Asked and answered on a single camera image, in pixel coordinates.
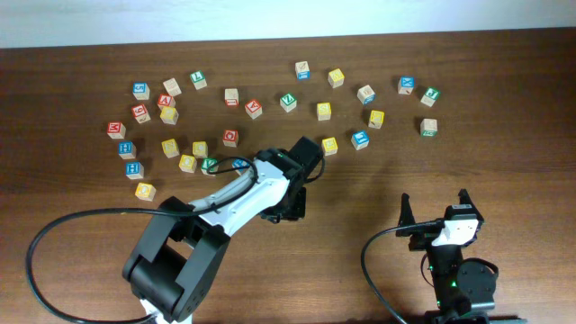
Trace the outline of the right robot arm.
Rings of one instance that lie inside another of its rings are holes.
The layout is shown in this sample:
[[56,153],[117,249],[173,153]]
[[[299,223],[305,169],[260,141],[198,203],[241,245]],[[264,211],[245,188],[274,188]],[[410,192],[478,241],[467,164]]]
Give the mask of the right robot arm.
[[446,207],[445,215],[417,223],[410,196],[401,196],[399,237],[409,238],[409,250],[426,253],[437,310],[425,313],[429,323],[488,323],[495,308],[493,294],[499,269],[486,260],[463,257],[462,249],[476,239],[484,218],[466,190],[459,203]]

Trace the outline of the yellow S block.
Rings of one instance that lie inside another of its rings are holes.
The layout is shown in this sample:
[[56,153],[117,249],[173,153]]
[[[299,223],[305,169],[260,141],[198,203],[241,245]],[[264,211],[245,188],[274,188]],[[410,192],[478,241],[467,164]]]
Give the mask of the yellow S block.
[[162,141],[161,147],[167,158],[174,158],[180,155],[179,147],[175,139]]
[[331,118],[331,104],[318,103],[317,104],[317,118],[319,122],[329,121]]

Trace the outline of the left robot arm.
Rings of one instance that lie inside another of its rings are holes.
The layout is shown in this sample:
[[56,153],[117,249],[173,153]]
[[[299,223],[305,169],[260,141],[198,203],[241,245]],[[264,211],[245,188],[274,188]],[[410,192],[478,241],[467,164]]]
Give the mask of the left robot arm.
[[208,294],[232,235],[254,217],[278,223],[305,215],[310,174],[323,160],[306,137],[289,150],[257,152],[218,192],[184,203],[165,200],[122,269],[148,323],[189,323]]

